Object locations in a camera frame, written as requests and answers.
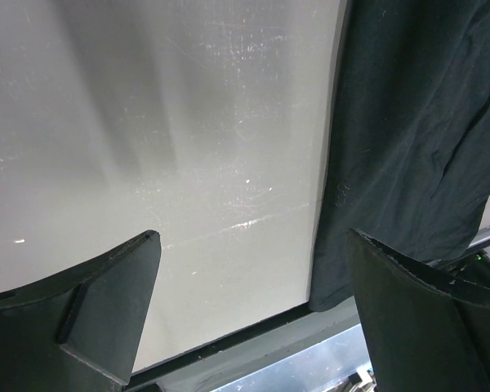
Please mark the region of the black t-shirt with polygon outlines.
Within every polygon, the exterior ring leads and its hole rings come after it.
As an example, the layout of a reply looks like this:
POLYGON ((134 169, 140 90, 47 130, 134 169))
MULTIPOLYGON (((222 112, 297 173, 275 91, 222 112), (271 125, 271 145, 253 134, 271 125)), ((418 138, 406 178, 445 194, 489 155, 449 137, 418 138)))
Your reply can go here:
POLYGON ((490 1, 353 1, 341 48, 309 307, 352 294, 350 229, 458 258, 490 196, 490 1))

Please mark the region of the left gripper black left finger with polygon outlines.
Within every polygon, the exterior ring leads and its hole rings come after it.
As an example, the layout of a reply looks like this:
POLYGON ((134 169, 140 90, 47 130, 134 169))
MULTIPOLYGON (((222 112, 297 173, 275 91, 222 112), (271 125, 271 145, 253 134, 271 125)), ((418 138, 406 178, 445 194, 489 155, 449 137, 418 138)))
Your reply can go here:
POLYGON ((147 230, 0 293, 0 391, 120 391, 128 385, 161 258, 147 230))

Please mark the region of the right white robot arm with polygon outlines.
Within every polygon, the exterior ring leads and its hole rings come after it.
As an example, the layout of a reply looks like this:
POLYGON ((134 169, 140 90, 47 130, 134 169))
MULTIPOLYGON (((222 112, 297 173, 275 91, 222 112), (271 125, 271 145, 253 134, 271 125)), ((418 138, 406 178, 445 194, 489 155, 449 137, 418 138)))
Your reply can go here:
POLYGON ((429 261, 427 265, 455 278, 490 289, 490 258, 484 251, 472 252, 453 261, 429 261))

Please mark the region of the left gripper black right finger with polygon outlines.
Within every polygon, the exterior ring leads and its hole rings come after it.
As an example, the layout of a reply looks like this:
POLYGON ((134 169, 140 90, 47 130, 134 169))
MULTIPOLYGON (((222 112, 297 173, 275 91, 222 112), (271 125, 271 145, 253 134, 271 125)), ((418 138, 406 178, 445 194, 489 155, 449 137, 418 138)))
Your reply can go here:
POLYGON ((490 289, 358 230, 346 260, 380 391, 490 391, 490 289))

